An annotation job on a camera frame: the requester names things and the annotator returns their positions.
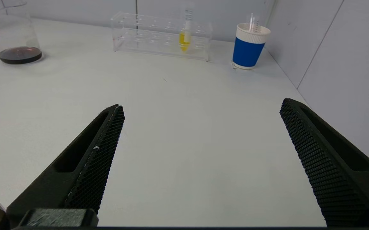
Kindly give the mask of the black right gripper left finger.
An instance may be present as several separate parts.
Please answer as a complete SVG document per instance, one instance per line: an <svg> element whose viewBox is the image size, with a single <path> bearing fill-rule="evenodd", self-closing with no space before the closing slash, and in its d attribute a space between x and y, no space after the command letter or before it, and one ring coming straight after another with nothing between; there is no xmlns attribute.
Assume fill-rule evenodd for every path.
<svg viewBox="0 0 369 230"><path fill-rule="evenodd" d="M98 213L125 116L115 104L99 113L9 205L10 225L33 209L92 209Z"/></svg>

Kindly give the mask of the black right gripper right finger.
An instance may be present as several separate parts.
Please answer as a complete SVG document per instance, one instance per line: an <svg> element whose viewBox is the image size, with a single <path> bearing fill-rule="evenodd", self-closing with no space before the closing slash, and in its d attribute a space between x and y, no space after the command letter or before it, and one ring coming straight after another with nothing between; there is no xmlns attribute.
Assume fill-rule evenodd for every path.
<svg viewBox="0 0 369 230"><path fill-rule="evenodd" d="M369 157L303 103L280 109L328 227L369 227Z"/></svg>

